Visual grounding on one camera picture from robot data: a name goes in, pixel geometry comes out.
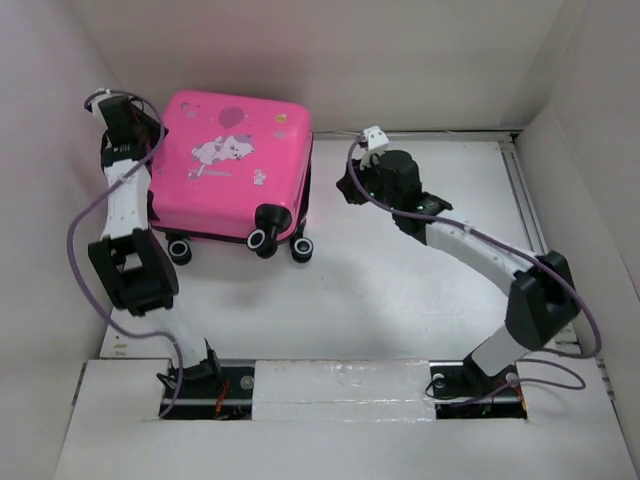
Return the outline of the pink suitcase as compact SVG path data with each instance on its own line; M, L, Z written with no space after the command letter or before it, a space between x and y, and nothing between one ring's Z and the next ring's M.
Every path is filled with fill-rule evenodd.
M181 90L162 116L168 129L152 161L149 220L170 259L186 265L190 241L245 245L268 259L288 244L298 263L305 235L314 134L302 105Z

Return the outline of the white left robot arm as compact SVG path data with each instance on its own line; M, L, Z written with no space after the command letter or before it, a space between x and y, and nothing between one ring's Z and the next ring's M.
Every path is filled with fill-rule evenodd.
M169 311L179 292L177 273L149 220L151 163L168 134L146 112L142 98L100 89L84 107L101 120L101 169L107 181L107 215L88 256L113 307L132 317Z

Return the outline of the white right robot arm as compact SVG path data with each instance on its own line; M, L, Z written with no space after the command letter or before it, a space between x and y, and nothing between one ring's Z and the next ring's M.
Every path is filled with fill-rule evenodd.
M510 387L509 368L545 351L583 311L563 255L537 255L478 231L451 203L423 190L419 167L408 152L348 158L336 186L347 203L381 208L401 232L465 264L506 296L500 327L443 378L464 403L478 403Z

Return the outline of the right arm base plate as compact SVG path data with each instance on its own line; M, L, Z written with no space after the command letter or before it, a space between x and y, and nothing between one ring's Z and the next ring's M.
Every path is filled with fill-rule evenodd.
M522 419L528 415L514 364L488 377L462 361L429 363L425 395L437 420Z

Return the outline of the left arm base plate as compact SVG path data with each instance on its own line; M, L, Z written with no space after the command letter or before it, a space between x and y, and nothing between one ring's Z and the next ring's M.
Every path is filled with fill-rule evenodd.
M185 381L163 420L244 421L252 419L254 364L228 364L207 384Z

